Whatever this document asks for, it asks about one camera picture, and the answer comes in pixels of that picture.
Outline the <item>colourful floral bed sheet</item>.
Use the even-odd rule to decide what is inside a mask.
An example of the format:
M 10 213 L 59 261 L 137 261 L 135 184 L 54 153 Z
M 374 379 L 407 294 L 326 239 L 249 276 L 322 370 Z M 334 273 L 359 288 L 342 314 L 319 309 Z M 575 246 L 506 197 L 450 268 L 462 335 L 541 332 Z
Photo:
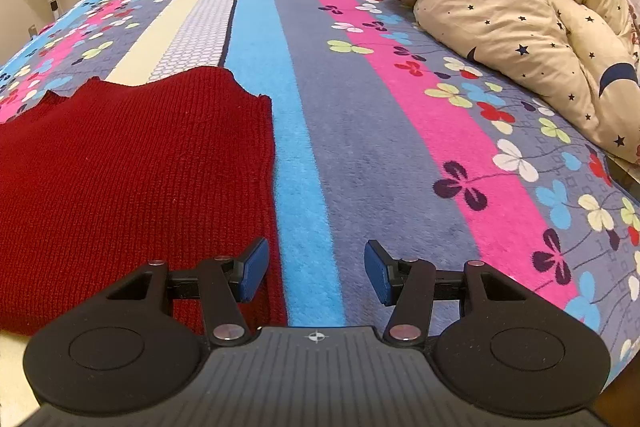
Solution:
M 397 0 L 81 0 L 1 69 L 1 127 L 91 78 L 227 69 L 271 101 L 285 324 L 382 325 L 377 239 L 490 263 L 639 350 L 639 208 L 544 101 L 445 49 Z

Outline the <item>red knitted garment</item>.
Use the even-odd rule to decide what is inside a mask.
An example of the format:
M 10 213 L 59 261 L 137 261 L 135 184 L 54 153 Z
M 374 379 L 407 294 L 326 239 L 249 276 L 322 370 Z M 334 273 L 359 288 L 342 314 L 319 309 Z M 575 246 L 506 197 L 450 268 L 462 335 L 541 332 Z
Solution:
M 286 321 L 272 108 L 227 69 L 139 87 L 91 78 L 1 127 L 1 326 L 32 335 L 152 260 L 189 270 L 267 239 L 243 309 Z

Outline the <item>beige star-patterned duvet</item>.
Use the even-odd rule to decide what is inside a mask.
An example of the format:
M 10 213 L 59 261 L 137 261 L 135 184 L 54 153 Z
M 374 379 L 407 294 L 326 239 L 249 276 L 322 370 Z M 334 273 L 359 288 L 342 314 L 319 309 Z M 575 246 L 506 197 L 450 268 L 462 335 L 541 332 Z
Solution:
M 534 92 L 585 138 L 639 159 L 639 43 L 627 0 L 400 0 L 457 54 Z

